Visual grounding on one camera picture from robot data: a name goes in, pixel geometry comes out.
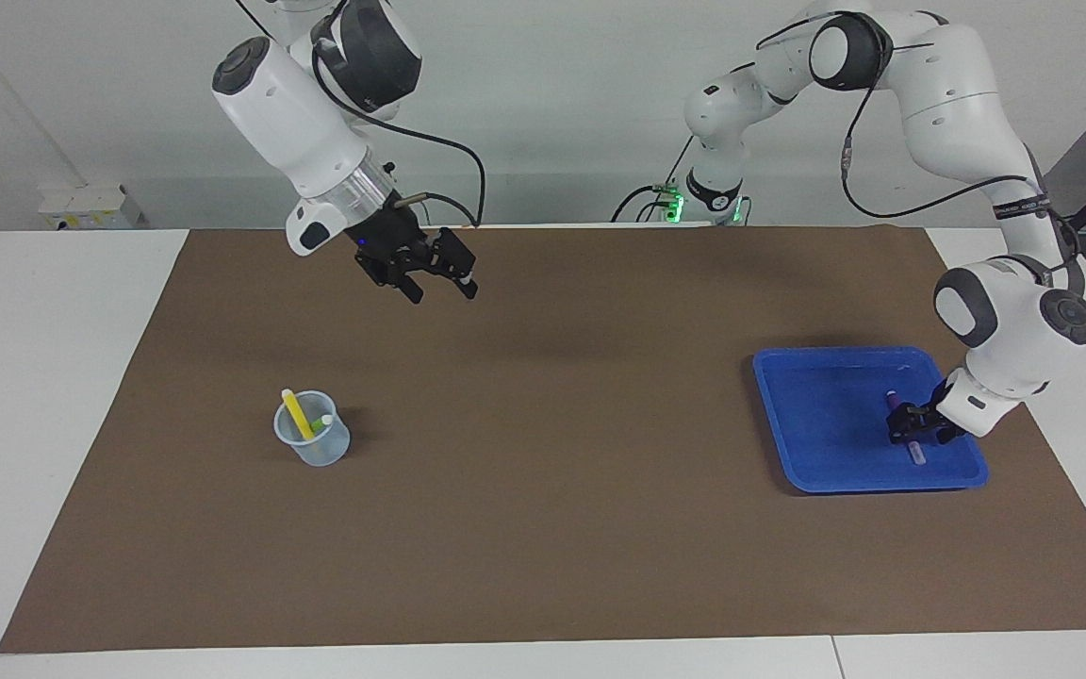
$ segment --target blue tray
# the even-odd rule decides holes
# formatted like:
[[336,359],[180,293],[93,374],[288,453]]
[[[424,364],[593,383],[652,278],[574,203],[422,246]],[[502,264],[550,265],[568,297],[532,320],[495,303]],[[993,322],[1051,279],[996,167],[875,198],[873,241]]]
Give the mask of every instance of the blue tray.
[[807,493],[973,489],[987,463],[971,436],[923,443],[926,464],[887,440],[886,392],[922,404],[940,382],[914,347],[767,349],[754,357],[776,452]]

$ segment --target white wall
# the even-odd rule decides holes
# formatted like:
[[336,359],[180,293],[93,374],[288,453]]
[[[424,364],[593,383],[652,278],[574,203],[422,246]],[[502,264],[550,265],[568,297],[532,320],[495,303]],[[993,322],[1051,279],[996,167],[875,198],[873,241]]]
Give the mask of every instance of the white wall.
[[[268,17],[266,3],[250,0]],[[880,0],[879,8],[907,3]],[[1086,128],[1086,3],[935,0],[977,26],[1009,117],[1050,168]],[[662,179],[687,134],[682,97],[750,55],[797,1],[396,0],[424,43],[418,91],[397,122],[469,142],[491,173],[490,223],[601,221]],[[0,113],[0,228],[35,227],[35,184],[122,181],[162,227],[277,226],[294,202],[211,98],[219,58],[254,28],[229,0],[0,0],[0,89],[41,133]],[[0,93],[0,98],[13,96]],[[837,186],[839,138],[859,95],[807,89],[746,135],[755,223],[862,224]],[[45,146],[45,134],[54,146]],[[26,143],[3,142],[23,137]],[[406,189],[475,201],[457,152],[375,134]],[[856,135],[856,193],[876,210],[954,188],[914,168],[889,95]],[[437,221],[453,221],[439,206]],[[990,224],[981,197],[919,224]]]

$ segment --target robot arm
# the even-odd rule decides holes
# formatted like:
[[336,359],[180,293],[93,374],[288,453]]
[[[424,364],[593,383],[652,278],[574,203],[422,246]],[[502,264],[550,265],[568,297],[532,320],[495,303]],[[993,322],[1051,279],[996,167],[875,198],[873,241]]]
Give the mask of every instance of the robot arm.
[[272,39],[253,38],[220,61],[212,77],[217,103],[301,194],[286,223],[288,244],[306,256],[344,232],[374,282],[417,304],[422,290],[409,274],[425,271],[453,280],[470,300],[475,255],[446,228],[433,237],[418,228],[392,177],[351,128],[354,117],[310,75],[317,60],[327,67],[329,93],[375,117],[395,113],[421,68],[417,45],[387,0],[346,0],[290,54]]
[[[983,436],[1086,348],[1077,243],[1064,237],[1033,158],[1003,114],[977,33],[930,12],[868,11],[867,3],[812,3],[788,29],[758,43],[754,65],[691,96],[686,122],[704,143],[686,188],[723,221],[743,176],[743,129],[810,83],[892,90],[919,166],[968,184],[989,183],[983,193],[1008,254],[940,277],[934,305],[968,347],[967,357],[930,403],[901,404],[892,413],[891,438],[927,430],[940,441],[962,431]],[[846,174],[848,143],[841,161]]]

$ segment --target black strap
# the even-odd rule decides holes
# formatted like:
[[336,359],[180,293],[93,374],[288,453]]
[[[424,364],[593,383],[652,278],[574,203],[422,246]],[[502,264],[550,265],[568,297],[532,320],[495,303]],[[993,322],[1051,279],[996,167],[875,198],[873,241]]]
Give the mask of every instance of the black strap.
[[[334,18],[341,45],[332,38]],[[380,0],[345,0],[313,27],[313,43],[341,90],[367,113],[418,86],[421,60],[396,34]]]
[[990,259],[1016,262],[1019,265],[1030,269],[1030,274],[1033,275],[1034,282],[1037,282],[1038,285],[1046,285],[1047,287],[1048,285],[1051,285],[1052,277],[1050,276],[1050,267],[1044,265],[1041,262],[1038,262],[1038,260],[1031,257],[1030,254],[996,254],[995,257]]
[[1047,215],[1047,208],[1050,208],[1050,197],[1038,193],[1034,198],[1025,198],[1014,203],[1003,203],[992,208],[996,213],[996,218],[1018,218],[1022,215],[1037,214],[1039,218]]

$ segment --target green light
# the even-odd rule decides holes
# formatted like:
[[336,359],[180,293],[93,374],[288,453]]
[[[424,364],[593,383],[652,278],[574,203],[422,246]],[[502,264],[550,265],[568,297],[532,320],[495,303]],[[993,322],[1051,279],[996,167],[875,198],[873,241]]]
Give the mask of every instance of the green light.
[[682,197],[681,193],[677,193],[675,197],[673,197],[673,201],[668,203],[668,210],[665,211],[665,219],[672,224],[680,223],[680,221],[682,221],[682,210],[684,210],[684,208],[685,197]]

